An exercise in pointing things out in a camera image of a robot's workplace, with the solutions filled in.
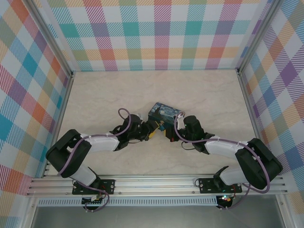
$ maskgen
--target metal corner post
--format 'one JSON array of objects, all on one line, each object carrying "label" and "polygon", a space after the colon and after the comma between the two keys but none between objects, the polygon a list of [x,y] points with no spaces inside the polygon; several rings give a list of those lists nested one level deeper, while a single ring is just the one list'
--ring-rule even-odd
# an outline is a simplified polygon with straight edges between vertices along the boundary
[{"label": "metal corner post", "polygon": [[252,44],[250,45],[247,53],[245,54],[244,59],[238,69],[238,72],[240,73],[241,76],[242,76],[243,71],[249,64],[255,51],[257,50],[257,47],[259,46],[261,40],[264,38],[269,26],[271,25],[271,22],[275,18],[276,13],[280,9],[283,2],[284,2],[284,0],[273,0],[272,4],[268,10],[268,13],[265,16],[265,19],[262,21],[262,24],[261,24],[258,32],[256,33],[256,36],[255,36]]},{"label": "metal corner post", "polygon": [[69,67],[66,58],[64,57],[63,53],[61,52],[53,34],[48,28],[48,25],[45,23],[43,17],[41,16],[39,9],[37,8],[36,4],[32,0],[23,0],[24,5],[27,7],[28,11],[30,12],[32,18],[36,22],[39,30],[43,34],[46,42],[51,47],[52,51],[54,52],[56,58],[58,59],[59,63],[61,64],[62,68],[66,72],[67,75],[72,77],[73,71]]},{"label": "metal corner post", "polygon": [[257,125],[257,119],[256,119],[256,116],[255,116],[255,113],[253,111],[250,100],[248,98],[249,96],[248,96],[248,93],[247,93],[247,90],[246,90],[246,85],[244,83],[243,78],[238,73],[238,71],[236,71],[236,73],[237,73],[237,79],[238,79],[238,82],[239,82],[239,85],[241,87],[242,94],[243,94],[243,97],[244,97],[244,100],[245,100],[245,104],[246,104],[246,107],[247,107],[247,110],[248,110],[249,118],[250,118],[250,121],[251,121],[251,124],[252,124],[252,127],[253,127],[253,131],[255,133],[256,138],[262,139],[259,127]]},{"label": "metal corner post", "polygon": [[[65,97],[63,99],[61,110],[60,110],[60,113],[59,113],[59,117],[58,117],[55,129],[54,129],[54,135],[53,135],[51,145],[54,145],[54,143],[58,139],[61,124],[62,124],[62,121],[63,121],[63,117],[64,117],[64,114],[65,114],[65,111],[66,111],[66,108],[67,108],[67,102],[68,102],[68,99],[69,99],[70,94],[71,94],[71,90],[72,90],[72,86],[73,86],[73,82],[74,82],[74,76],[75,75],[72,75],[72,77],[68,79],[68,83],[67,83],[67,87],[66,87],[66,94],[65,94]],[[41,173],[39,175],[40,177],[44,176],[44,172],[46,170],[47,164],[48,164],[47,160],[45,159],[43,169],[41,170]]]}]

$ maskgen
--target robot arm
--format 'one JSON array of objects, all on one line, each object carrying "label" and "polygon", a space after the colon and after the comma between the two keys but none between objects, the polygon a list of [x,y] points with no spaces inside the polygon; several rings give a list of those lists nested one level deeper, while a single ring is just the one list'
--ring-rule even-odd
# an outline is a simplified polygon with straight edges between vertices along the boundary
[{"label": "robot arm", "polygon": [[[257,189],[264,189],[267,186],[266,176],[261,165],[242,144],[255,151],[262,161],[270,181],[283,169],[281,163],[259,139],[254,138],[249,142],[239,142],[240,145],[238,143],[232,144],[232,141],[229,140],[219,140],[218,136],[204,132],[200,122],[193,115],[185,118],[179,115],[177,123],[177,131],[183,139],[204,141],[192,143],[197,151],[205,154],[222,155],[238,161],[238,166],[225,166],[214,175],[214,184],[219,191],[227,185],[236,183],[248,182]],[[87,135],[80,134],[72,129],[50,148],[46,154],[46,159],[61,173],[63,178],[70,177],[86,186],[100,189],[101,180],[98,175],[82,164],[86,155],[91,152],[121,150],[128,145],[130,140],[134,139],[147,141],[153,136],[157,128],[159,128],[159,125],[155,121],[142,122],[139,116],[131,114],[130,124],[129,118],[127,118],[122,125],[114,128],[106,136],[87,137]],[[180,139],[174,127],[166,129],[165,134],[171,142]],[[74,148],[80,140],[82,142],[74,149],[72,159],[66,164],[70,159],[68,147]]]},{"label": "robot arm", "polygon": [[[200,122],[193,115],[184,118],[180,114],[176,122],[177,132],[183,139],[188,141],[203,140],[203,142],[192,143],[197,151],[205,154],[222,155],[238,161],[236,167],[225,166],[214,175],[214,183],[219,190],[225,185],[236,183],[250,183],[257,189],[264,189],[267,186],[266,176],[262,167],[252,153],[242,145],[249,147],[257,154],[266,169],[270,181],[283,170],[282,164],[260,139],[254,138],[249,142],[238,143],[230,140],[220,140],[214,134],[205,133]],[[174,127],[169,129],[169,131],[166,130],[166,137],[171,142],[180,139]]]},{"label": "robot arm", "polygon": [[48,150],[46,159],[60,172],[66,166],[71,154],[68,148],[74,148],[81,139],[86,137],[75,149],[72,159],[61,176],[63,178],[70,177],[86,186],[100,189],[101,182],[98,175],[82,164],[87,154],[99,151],[118,151],[126,147],[130,140],[147,141],[159,128],[155,121],[142,122],[139,116],[131,114],[129,128],[123,134],[118,135],[128,125],[129,118],[126,118],[122,125],[117,126],[105,136],[95,137],[87,137],[88,135],[80,134],[75,129],[71,129]]}]

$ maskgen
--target vented metal panel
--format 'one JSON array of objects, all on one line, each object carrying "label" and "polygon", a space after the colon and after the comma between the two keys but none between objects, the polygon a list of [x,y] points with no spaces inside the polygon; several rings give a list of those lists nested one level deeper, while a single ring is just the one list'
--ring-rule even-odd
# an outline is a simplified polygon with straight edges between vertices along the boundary
[{"label": "vented metal panel", "polygon": [[[81,204],[81,197],[40,198],[38,207],[75,207]],[[108,206],[216,206],[215,196],[195,197],[111,197]]]}]

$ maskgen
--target gray floor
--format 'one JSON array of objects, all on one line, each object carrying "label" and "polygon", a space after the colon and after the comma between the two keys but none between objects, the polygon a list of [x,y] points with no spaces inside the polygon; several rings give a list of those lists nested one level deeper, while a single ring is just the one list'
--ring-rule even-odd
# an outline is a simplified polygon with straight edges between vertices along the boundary
[{"label": "gray floor", "polygon": [[33,228],[282,228],[275,196],[249,196],[231,211],[215,206],[41,207]]},{"label": "gray floor", "polygon": [[[205,131],[221,138],[254,137],[234,70],[80,72],[76,74],[60,136],[69,129],[106,133],[122,124],[117,110],[141,113],[144,121],[156,102],[196,115]],[[234,160],[185,151],[161,131],[147,142],[117,152],[87,155],[85,164],[98,174],[215,173]],[[53,168],[49,174],[57,174]]]}]

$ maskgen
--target black wire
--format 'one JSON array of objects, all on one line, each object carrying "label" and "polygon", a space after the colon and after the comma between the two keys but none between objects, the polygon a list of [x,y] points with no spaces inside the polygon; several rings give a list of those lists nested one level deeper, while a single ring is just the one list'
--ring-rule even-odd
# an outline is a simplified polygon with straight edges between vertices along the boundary
[{"label": "black wire", "polygon": [[139,140],[138,142],[129,142],[130,144],[136,144],[136,143],[140,143],[141,141]]},{"label": "black wire", "polygon": [[194,185],[195,187],[199,188],[199,186],[197,186],[196,182],[198,181],[199,178],[197,178],[195,181],[194,181]]},{"label": "black wire", "polygon": [[184,150],[186,150],[186,151],[192,151],[192,150],[195,150],[195,148],[191,148],[191,149],[186,149],[186,148],[184,148],[182,145],[183,145],[183,143],[187,143],[187,142],[184,142],[184,141],[182,141],[181,142],[181,147],[184,149]]}]

